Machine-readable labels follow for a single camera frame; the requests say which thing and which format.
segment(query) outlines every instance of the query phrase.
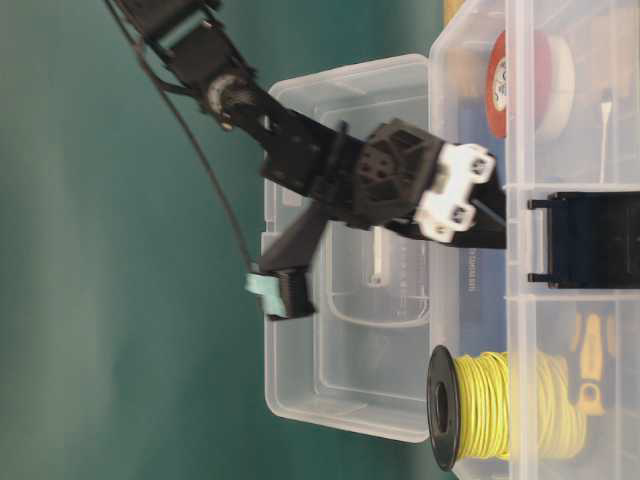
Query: robotic arm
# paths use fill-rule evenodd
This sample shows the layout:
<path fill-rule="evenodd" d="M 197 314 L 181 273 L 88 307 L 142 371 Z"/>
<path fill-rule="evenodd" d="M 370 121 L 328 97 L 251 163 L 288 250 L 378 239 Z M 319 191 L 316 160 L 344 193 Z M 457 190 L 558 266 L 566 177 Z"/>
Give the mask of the robotic arm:
<path fill-rule="evenodd" d="M 366 142 L 286 109 L 255 82 L 256 73 L 214 16 L 220 0 L 105 0 L 139 63 L 193 142 L 236 233 L 221 186 L 168 94 L 194 98 L 223 130 L 240 128 L 267 152 L 261 175 L 312 200 L 258 259 L 248 288 L 263 296 L 272 320 L 314 312 L 306 275 L 330 221 L 357 229 L 384 226 L 452 247 L 505 248 L 505 197 L 494 158 L 477 145 L 452 145 L 400 120 Z M 125 25 L 137 32 L 134 37 Z M 191 26 L 169 46 L 174 32 Z M 177 79 L 158 77 L 150 48 Z M 246 248 L 241 245 L 245 258 Z"/>

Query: black spool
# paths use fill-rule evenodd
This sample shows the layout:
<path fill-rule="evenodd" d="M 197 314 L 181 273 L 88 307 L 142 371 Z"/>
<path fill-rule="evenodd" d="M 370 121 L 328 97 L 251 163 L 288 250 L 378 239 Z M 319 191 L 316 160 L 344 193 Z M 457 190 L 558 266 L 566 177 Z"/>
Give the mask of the black spool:
<path fill-rule="evenodd" d="M 448 472 L 460 448 L 460 390 L 453 357 L 442 345 L 434 349 L 429 361 L 427 418 L 433 454 L 438 466 Z"/>

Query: yellow wire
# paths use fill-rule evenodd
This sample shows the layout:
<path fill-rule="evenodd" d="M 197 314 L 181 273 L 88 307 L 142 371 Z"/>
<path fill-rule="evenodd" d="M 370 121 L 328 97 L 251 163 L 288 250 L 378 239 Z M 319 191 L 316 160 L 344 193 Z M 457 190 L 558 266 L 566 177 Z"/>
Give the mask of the yellow wire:
<path fill-rule="evenodd" d="M 562 357 L 537 357 L 538 454 L 569 459 L 583 448 L 587 417 L 569 402 L 568 369 Z M 455 359 L 460 390 L 462 458 L 509 460 L 509 362 L 506 353 Z"/>

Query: green surface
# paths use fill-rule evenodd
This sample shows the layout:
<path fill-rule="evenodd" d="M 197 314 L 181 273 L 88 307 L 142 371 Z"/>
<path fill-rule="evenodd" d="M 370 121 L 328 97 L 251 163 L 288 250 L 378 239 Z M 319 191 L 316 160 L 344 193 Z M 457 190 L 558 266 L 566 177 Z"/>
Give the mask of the green surface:
<path fill-rule="evenodd" d="M 228 1 L 265 86 L 427 51 L 440 0 Z M 437 478 L 426 445 L 276 418 L 263 330 L 189 145 L 99 0 L 0 6 L 7 479 Z M 182 103 L 257 251 L 260 149 Z"/>

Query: black latch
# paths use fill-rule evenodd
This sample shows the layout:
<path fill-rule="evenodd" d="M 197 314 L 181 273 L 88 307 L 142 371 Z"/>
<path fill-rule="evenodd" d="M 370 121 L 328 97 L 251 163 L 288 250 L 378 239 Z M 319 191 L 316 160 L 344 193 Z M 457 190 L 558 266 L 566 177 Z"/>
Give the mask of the black latch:
<path fill-rule="evenodd" d="M 640 288 L 640 192 L 559 192 L 530 200 L 547 210 L 550 288 Z"/>

